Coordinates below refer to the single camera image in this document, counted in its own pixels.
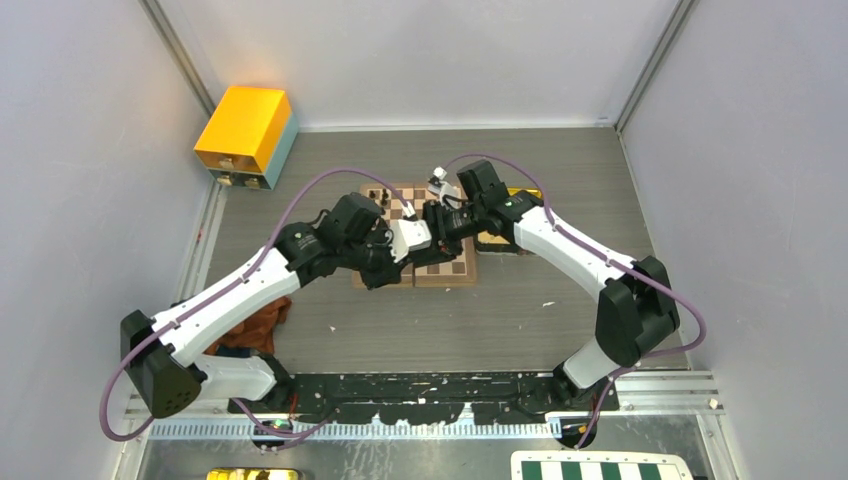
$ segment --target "floor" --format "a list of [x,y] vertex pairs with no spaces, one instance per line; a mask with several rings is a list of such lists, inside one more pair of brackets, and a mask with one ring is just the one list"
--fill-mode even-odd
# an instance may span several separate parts
[[[652,252],[611,128],[303,133],[275,191],[229,192],[207,283],[255,253],[296,191],[318,173],[354,166],[391,182],[421,182],[435,166],[468,152],[519,162],[546,182],[563,219],[608,247],[635,258]],[[528,186],[507,167],[497,168],[507,185]],[[350,174],[330,177],[292,218],[311,220],[367,182]],[[591,338],[596,305],[545,261],[478,260],[477,285],[450,291],[369,292],[354,289],[347,271],[318,280],[291,296],[289,319],[275,334],[276,356],[291,372],[549,370]],[[663,346],[672,345],[679,345],[677,335]],[[687,363],[678,355],[645,365]]]
[[[598,437],[585,451],[678,455],[692,475],[716,478],[693,416],[601,417]],[[143,480],[202,479],[213,468],[295,468],[308,479],[510,478],[519,450],[561,450],[550,439],[308,441],[262,455],[248,441],[153,440],[147,444]]]

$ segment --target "brown cloth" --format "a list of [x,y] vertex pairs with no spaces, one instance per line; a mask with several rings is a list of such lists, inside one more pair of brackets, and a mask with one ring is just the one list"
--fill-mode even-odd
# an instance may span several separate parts
[[290,308],[289,297],[274,300],[233,327],[203,353],[215,355],[219,345],[227,348],[255,348],[260,352],[274,353],[274,327],[286,321]]

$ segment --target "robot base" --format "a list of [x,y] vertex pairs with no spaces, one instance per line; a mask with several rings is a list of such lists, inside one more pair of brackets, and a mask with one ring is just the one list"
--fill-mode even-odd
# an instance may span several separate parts
[[[245,403],[254,413],[294,413],[309,423],[333,413],[343,424],[369,424],[375,415],[387,425],[450,424],[470,408],[477,425],[517,425],[544,423],[554,411],[591,411],[606,380],[566,399],[557,384],[551,372],[299,374]],[[613,393],[603,409],[618,408]],[[232,402],[229,411],[240,413]]]

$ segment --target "wooden chessboard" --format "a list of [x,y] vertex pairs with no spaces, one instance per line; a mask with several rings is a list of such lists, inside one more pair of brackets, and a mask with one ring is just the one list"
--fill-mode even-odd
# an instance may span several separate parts
[[[407,200],[413,202],[415,211],[421,215],[424,202],[427,200],[438,200],[438,197],[427,190],[427,185],[413,185],[409,183],[396,184],[395,188]],[[359,193],[373,198],[383,208],[383,219],[397,220],[403,217],[400,199],[394,198],[392,192],[377,183],[365,184]],[[477,283],[477,262],[474,252],[474,242],[467,238],[462,243],[463,252],[451,262],[438,265],[429,265],[413,269],[408,266],[401,272],[401,283],[396,286],[403,287],[462,287]],[[359,273],[353,273],[353,285],[364,288]]]

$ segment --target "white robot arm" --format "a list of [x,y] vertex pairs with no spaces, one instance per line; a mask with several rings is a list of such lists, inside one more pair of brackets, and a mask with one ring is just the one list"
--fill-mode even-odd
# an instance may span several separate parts
[[[261,250],[215,285],[152,319],[138,311],[126,317],[121,325],[124,355],[145,336],[176,324],[182,313],[239,281],[214,303],[163,333],[126,368],[153,416],[173,415],[196,398],[259,400],[278,382],[288,381],[288,373],[269,356],[234,359],[202,354],[273,300],[340,267],[360,272],[369,289],[397,283],[407,265],[452,260],[461,253],[462,239],[482,231],[502,235],[546,259],[598,302],[595,336],[554,369],[561,396],[579,395],[610,372],[632,366],[679,325],[674,302],[555,231],[541,201],[524,191],[509,195],[489,162],[479,161],[458,172],[465,202],[457,201],[458,189],[444,182],[440,173],[437,170],[431,179],[431,190],[442,201],[426,203],[420,219],[409,211],[406,218],[386,224],[372,200],[345,195],[320,224],[285,226],[258,267]],[[555,215],[554,223],[610,259],[668,285],[665,269],[656,259],[636,262]],[[246,279],[252,267],[255,271]]]

